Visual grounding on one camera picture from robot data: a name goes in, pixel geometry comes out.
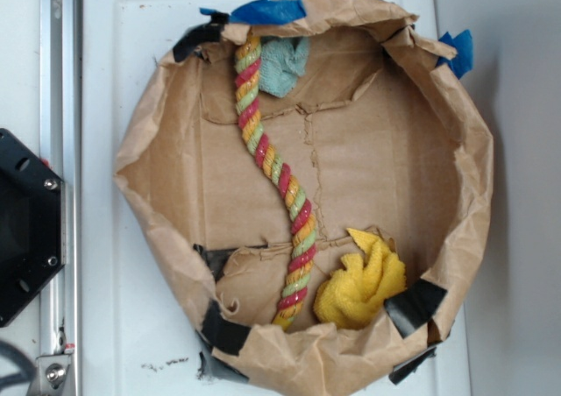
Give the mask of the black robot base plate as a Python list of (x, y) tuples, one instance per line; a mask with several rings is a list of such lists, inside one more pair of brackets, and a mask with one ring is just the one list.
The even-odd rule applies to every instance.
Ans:
[(1, 326), (62, 267), (62, 179), (1, 129)]

